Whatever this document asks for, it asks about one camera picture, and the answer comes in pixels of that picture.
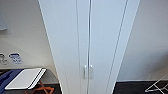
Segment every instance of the wardrobe door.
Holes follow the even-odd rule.
[[[81,94],[87,94],[90,0],[77,0]]]
[[[107,92],[126,1],[91,0],[89,94]]]
[[[77,1],[39,0],[39,4],[62,93],[81,94],[87,87],[81,84]]]

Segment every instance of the blue fabric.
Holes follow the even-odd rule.
[[[0,94],[5,91],[5,87],[14,79],[23,69],[12,69],[0,76]]]

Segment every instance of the wall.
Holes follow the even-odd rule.
[[[56,75],[38,1],[0,0],[0,15],[8,28],[0,31],[0,53],[5,54],[9,62],[0,64],[0,68],[44,67]],[[23,64],[11,62],[8,56],[14,52],[21,55]],[[43,80],[54,82],[54,75],[48,71]]]
[[[141,0],[118,81],[158,80],[168,73],[168,0]]]

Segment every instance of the door handle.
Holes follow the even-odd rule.
[[[93,79],[93,66],[92,65],[90,65],[90,68],[89,68],[89,78]]]
[[[88,78],[88,67],[87,65],[84,66],[84,79],[87,79]]]

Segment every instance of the white cabinet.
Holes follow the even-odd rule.
[[[39,0],[63,94],[112,94],[139,0]]]

